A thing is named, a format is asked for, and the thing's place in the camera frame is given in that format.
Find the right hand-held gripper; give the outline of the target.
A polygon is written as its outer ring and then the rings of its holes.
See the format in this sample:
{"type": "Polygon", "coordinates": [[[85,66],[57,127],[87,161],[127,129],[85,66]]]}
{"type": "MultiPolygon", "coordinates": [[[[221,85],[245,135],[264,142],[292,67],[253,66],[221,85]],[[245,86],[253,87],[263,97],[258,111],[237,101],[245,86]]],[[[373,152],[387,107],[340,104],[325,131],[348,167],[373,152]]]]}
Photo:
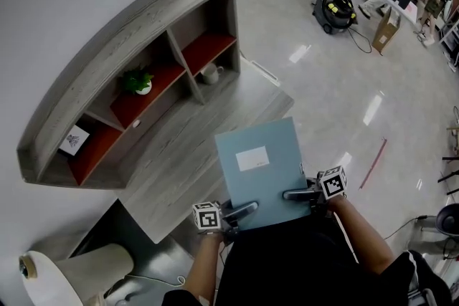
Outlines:
{"type": "Polygon", "coordinates": [[[287,201],[309,201],[312,214],[324,214],[327,203],[333,197],[344,195],[347,190],[347,176],[344,166],[319,171],[315,178],[307,178],[307,189],[283,192],[287,201]]]}

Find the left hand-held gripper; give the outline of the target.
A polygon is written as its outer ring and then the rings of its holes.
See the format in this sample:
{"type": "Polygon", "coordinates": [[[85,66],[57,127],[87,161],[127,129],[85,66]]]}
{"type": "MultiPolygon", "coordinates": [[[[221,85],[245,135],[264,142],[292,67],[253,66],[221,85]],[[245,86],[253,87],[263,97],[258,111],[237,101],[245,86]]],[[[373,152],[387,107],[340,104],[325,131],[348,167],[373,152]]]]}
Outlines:
{"type": "Polygon", "coordinates": [[[233,206],[231,201],[221,204],[207,201],[192,206],[193,220],[198,230],[205,234],[219,233],[225,244],[231,244],[237,236],[240,219],[254,213],[258,202],[251,201],[241,206],[233,206]]]}

